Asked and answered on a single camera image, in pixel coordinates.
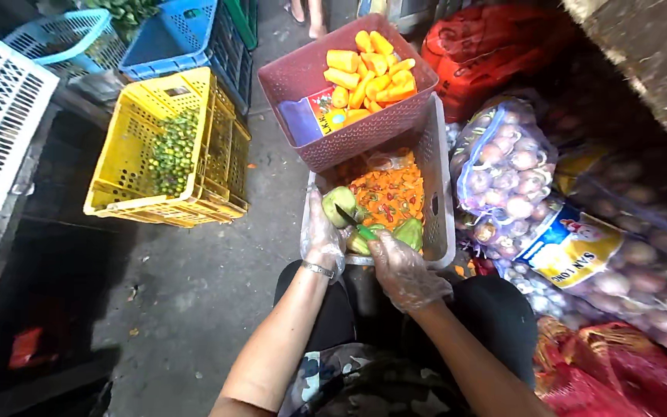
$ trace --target knife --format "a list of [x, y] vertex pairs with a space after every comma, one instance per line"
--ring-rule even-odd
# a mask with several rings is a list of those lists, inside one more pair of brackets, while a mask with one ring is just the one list
[[344, 220], [346, 220], [346, 223], [351, 224], [352, 226], [357, 228], [357, 231], [359, 234], [362, 235], [362, 237], [365, 238], [366, 241], [376, 241], [377, 236], [375, 236], [375, 233], [372, 233], [372, 231], [365, 225], [357, 223], [357, 221], [351, 216], [344, 211], [341, 207], [339, 207], [338, 204], [334, 204], [336, 206], [336, 211], [337, 213], [341, 216], [344, 217]]

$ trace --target black pants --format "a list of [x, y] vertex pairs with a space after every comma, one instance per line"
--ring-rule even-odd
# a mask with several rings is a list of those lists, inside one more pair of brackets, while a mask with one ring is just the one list
[[[279, 275], [275, 305], [292, 282], [300, 263], [292, 262]], [[537, 324], [532, 307], [519, 290], [497, 275], [461, 280], [453, 285], [453, 290], [454, 299], [448, 306], [460, 323], [514, 375], [534, 386], [532, 355], [537, 346]], [[305, 351], [366, 339], [355, 332], [356, 321], [341, 283], [329, 286]], [[410, 317], [406, 316], [401, 329], [401, 345], [389, 346], [390, 349], [400, 350], [415, 362], [444, 376], [450, 374], [436, 346]]]

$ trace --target pink plastic basket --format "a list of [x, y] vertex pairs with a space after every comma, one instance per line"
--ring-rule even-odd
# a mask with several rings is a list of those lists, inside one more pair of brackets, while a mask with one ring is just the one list
[[[308, 145], [295, 146], [277, 105], [284, 100], [300, 100], [329, 87], [330, 83], [323, 78], [323, 71], [328, 68], [326, 52], [329, 49], [356, 51], [354, 37], [359, 31], [380, 32], [393, 44], [395, 53], [401, 59], [416, 60], [412, 71], [419, 93]], [[317, 173], [417, 126], [425, 116], [426, 102], [439, 76], [385, 17], [370, 14], [266, 64], [259, 69], [259, 81], [290, 146], [295, 148], [310, 170]]]

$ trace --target red sack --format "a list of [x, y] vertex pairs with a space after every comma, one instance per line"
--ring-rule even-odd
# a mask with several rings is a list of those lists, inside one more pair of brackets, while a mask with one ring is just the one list
[[667, 356], [635, 327], [573, 332], [552, 317], [537, 326], [535, 393], [558, 416], [667, 417]]
[[421, 56], [439, 74], [447, 122], [463, 122], [514, 73], [549, 64], [575, 36], [567, 14], [523, 5], [468, 7], [435, 23]]

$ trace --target bracelet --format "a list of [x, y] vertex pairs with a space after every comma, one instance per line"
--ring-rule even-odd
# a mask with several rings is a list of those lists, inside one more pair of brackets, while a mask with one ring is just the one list
[[316, 272], [317, 274], [322, 274], [322, 275], [328, 277], [329, 280], [334, 279], [334, 277], [336, 276], [336, 272], [331, 271], [331, 270], [327, 270], [326, 268], [324, 268], [320, 265], [316, 265], [315, 263], [310, 263], [309, 261], [302, 261], [301, 266], [303, 268], [305, 268], [306, 270]]

